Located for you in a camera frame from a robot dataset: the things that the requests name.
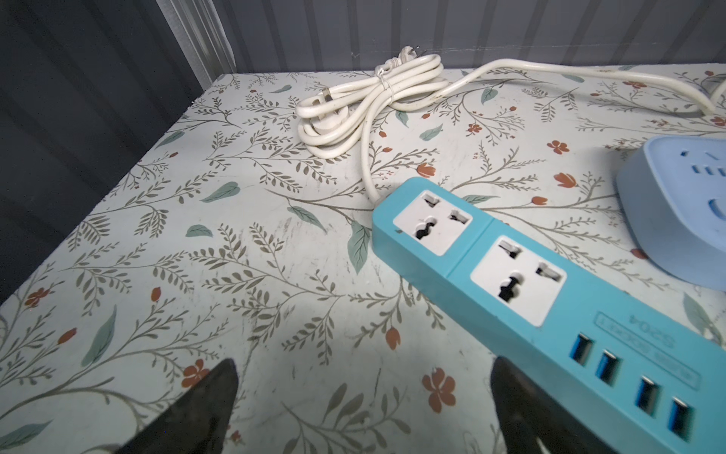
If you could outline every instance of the green leaf print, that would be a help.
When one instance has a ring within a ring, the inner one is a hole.
[[[161,141],[161,142],[159,143],[159,145],[156,145],[156,147],[155,147],[155,148],[159,148],[159,147],[161,147],[161,146],[163,146],[163,145],[167,145],[167,144],[170,144],[170,143],[172,143],[172,142],[173,142],[174,140],[180,139],[180,138],[181,138],[181,137],[182,137],[183,135],[184,135],[184,131],[177,131],[177,132],[173,133],[172,135],[170,135],[169,137],[167,137],[167,138],[165,138],[164,140],[162,140],[162,141]]]
[[[219,187],[218,190],[212,192],[211,195],[202,199],[202,202],[209,203],[214,202],[225,197],[232,197],[240,193],[240,187],[235,182],[227,182]]]
[[[21,446],[37,437],[52,421],[43,424],[26,424],[0,437],[0,449]]]
[[[462,199],[466,200],[472,205],[476,205],[477,203],[486,202],[490,198],[498,197],[498,195],[465,195],[464,197],[462,197]]]
[[[212,237],[212,231],[201,224],[194,224],[187,229],[187,237]]]
[[[433,129],[427,129],[424,132],[421,133],[419,136],[421,139],[424,139],[426,142],[433,139],[434,137],[439,135],[439,132],[441,132],[441,129],[444,127],[443,124],[438,125],[436,128]]]
[[[494,99],[499,92],[495,89],[486,89],[481,93],[481,103],[484,104],[485,102]]]
[[[108,317],[106,323],[101,325],[101,328],[98,328],[98,331],[96,332],[96,337],[94,337],[93,343],[91,343],[91,348],[89,349],[89,352],[86,353],[86,356],[81,361],[82,366],[85,367],[101,359],[101,356],[103,356],[103,354],[106,352],[108,346],[111,345],[115,324],[116,306],[113,307],[113,313],[110,317]]]
[[[564,78],[568,78],[568,79],[570,79],[571,81],[575,81],[575,82],[579,82],[579,83],[585,82],[585,80],[584,80],[584,79],[583,79],[582,77],[579,77],[579,76],[573,76],[573,75],[571,75],[571,74],[563,74],[563,75],[562,75],[562,77],[564,77]]]
[[[353,229],[353,233],[351,234],[351,238],[348,240],[348,257],[350,257],[353,268],[356,269],[356,273],[359,273],[368,258],[368,242],[370,240],[370,234],[368,233],[368,230],[357,221],[353,221],[351,227]]]
[[[703,336],[706,331],[709,331],[711,333],[711,342],[714,344],[721,345],[723,344],[723,336],[721,335],[721,332],[718,328],[716,328],[716,325],[714,325],[713,321],[711,321],[711,318],[708,314],[706,314],[706,311],[703,310],[703,307],[693,298],[688,295],[688,293],[683,294],[683,309],[685,310],[685,315],[688,317],[688,321],[691,325]]]
[[[396,111],[396,118],[398,118],[401,123],[404,124],[404,126],[408,127],[408,114],[405,112],[401,112],[400,110]]]
[[[279,90],[275,90],[274,92],[270,92],[270,93],[282,93],[282,92],[286,92],[287,90],[289,90],[289,89],[291,89],[291,88],[292,88],[291,86],[289,86],[289,85],[285,85],[285,86],[284,86],[284,87],[282,87],[281,89],[279,89]]]
[[[322,224],[320,224],[318,218],[316,218],[314,214],[312,214],[310,211],[307,211],[305,208],[301,206],[289,206],[287,210],[290,213],[295,213],[300,219],[304,220],[305,222],[309,222],[310,224],[320,227],[323,232],[327,233],[327,230],[325,229],[325,227],[322,226]]]

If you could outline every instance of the black object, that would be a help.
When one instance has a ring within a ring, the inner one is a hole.
[[[510,277],[509,283],[507,285],[502,285],[501,287],[499,287],[499,289],[501,290],[499,292],[499,297],[508,303],[509,300],[514,298],[514,286],[517,284],[519,284],[519,279],[514,276]]]
[[[219,454],[238,381],[223,360],[116,454]]]
[[[552,454],[615,454],[507,358],[494,361],[491,383],[507,454],[542,454],[537,438]]]

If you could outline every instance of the light blue power socket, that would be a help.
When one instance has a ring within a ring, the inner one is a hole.
[[[651,260],[726,291],[726,139],[654,137],[616,182],[628,225]]]
[[[717,345],[427,179],[373,211],[373,251],[615,451],[726,450]]]

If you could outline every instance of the universal socket outlet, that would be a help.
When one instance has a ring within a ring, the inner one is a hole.
[[[437,256],[443,256],[471,224],[471,215],[431,191],[423,191],[393,223]]]
[[[502,296],[512,285],[513,296]],[[542,326],[567,273],[507,236],[500,236],[471,273],[471,280],[534,326]]]

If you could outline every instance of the red flower print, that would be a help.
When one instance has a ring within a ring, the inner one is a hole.
[[[206,377],[208,373],[209,369],[204,368],[204,360],[200,358],[194,363],[194,365],[184,369],[184,376],[186,378],[181,381],[181,387],[189,388],[194,386],[199,383],[202,378]]]
[[[469,129],[467,129],[468,132],[471,134],[476,134],[477,132],[481,131],[481,126],[479,126],[477,123],[472,123],[469,125]]]
[[[242,439],[242,435],[240,435],[240,431],[236,430],[234,431],[234,434],[229,436],[229,439],[233,441],[236,445],[240,443],[240,440]]]
[[[395,328],[391,328],[386,331],[386,342],[391,350],[395,350],[396,346],[401,345],[401,334]]]
[[[638,259],[648,260],[648,255],[642,249],[631,249],[630,253]]]
[[[28,295],[28,299],[25,301],[25,305],[29,306],[29,307],[38,306],[38,303],[40,302],[41,298],[45,298],[46,296],[48,296],[48,293],[50,293],[50,288],[48,290],[46,290],[45,288],[40,287],[40,289],[38,289],[37,291],[34,291],[30,295]]]
[[[567,148],[567,144],[565,142],[560,142],[559,140],[553,140],[547,143],[547,146],[550,148],[554,148],[554,150],[552,151],[554,151],[558,155],[561,155],[562,152],[570,150],[569,148]]]
[[[63,333],[62,336],[58,338],[58,345],[65,344],[70,340],[70,338],[74,337],[76,335],[76,329],[68,330]]]
[[[423,376],[423,387],[426,391],[431,392],[431,396],[428,397],[428,405],[436,413],[441,413],[441,403],[453,407],[456,405],[456,397],[452,394],[456,387],[456,381],[452,377],[446,377],[444,369],[436,368],[431,376]]]
[[[645,87],[647,87],[647,85],[645,85],[645,84],[643,84],[641,82],[623,82],[623,84],[630,85],[630,86],[632,86],[636,90],[638,90],[638,89],[644,89]]]
[[[436,168],[429,166],[427,163],[421,163],[416,168],[418,174],[424,178],[433,177],[436,173]]]
[[[577,180],[570,174],[559,173],[555,175],[555,179],[560,182],[558,186],[562,187],[575,187],[577,186]]]

